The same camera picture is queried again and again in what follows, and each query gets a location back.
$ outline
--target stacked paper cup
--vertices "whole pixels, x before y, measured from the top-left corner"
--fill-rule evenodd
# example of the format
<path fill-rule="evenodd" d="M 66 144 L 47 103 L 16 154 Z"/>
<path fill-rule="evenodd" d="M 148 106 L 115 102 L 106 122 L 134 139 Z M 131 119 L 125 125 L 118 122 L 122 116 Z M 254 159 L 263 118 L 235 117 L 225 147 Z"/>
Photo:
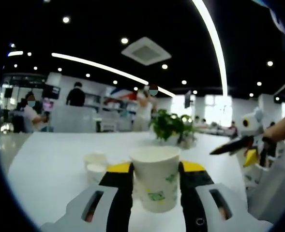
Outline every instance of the stacked paper cup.
<path fill-rule="evenodd" d="M 106 173 L 108 162 L 103 152 L 93 152 L 83 158 L 89 184 L 99 184 Z"/>
<path fill-rule="evenodd" d="M 133 152 L 135 186 L 142 206 L 164 213 L 177 204 L 180 149 L 174 146 L 144 147 Z"/>

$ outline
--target robot eye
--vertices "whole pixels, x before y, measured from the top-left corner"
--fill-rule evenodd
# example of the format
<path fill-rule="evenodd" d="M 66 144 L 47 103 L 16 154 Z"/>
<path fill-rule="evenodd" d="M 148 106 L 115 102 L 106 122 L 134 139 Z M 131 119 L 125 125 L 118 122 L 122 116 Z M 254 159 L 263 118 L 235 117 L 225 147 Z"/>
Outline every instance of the robot eye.
<path fill-rule="evenodd" d="M 248 127 L 249 126 L 248 120 L 243 120 L 242 124 L 243 124 L 244 127 Z"/>

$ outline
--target screen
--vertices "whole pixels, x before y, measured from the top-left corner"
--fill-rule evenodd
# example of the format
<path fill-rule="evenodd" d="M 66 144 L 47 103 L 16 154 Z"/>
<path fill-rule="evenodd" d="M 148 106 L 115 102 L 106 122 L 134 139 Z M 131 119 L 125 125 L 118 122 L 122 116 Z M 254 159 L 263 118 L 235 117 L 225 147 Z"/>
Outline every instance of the screen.
<path fill-rule="evenodd" d="M 43 99 L 42 108 L 45 112 L 51 112 L 53 109 L 54 102 L 49 99 Z"/>
<path fill-rule="evenodd" d="M 191 91 L 188 91 L 185 94 L 185 103 L 184 103 L 184 108 L 188 108 L 191 106 Z"/>
<path fill-rule="evenodd" d="M 45 85 L 42 92 L 42 98 L 58 99 L 60 96 L 60 88 L 56 86 Z"/>

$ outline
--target potted plant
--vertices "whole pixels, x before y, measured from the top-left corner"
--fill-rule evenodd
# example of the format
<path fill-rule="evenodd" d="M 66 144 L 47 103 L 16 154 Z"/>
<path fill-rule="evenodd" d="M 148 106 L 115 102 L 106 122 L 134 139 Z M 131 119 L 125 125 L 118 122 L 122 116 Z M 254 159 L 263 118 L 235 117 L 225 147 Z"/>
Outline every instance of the potted plant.
<path fill-rule="evenodd" d="M 162 143 L 189 148 L 195 142 L 195 129 L 188 115 L 179 117 L 177 114 L 168 114 L 167 110 L 159 110 L 150 125 Z"/>

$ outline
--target floor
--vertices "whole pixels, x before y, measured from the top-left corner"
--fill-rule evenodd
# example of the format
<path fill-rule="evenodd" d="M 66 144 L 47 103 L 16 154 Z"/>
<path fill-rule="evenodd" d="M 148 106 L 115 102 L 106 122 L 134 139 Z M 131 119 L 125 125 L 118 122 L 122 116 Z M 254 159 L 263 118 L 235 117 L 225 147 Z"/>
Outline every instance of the floor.
<path fill-rule="evenodd" d="M 13 159 L 30 135 L 26 133 L 3 134 L 0 132 L 0 164 L 5 175 L 8 174 Z"/>

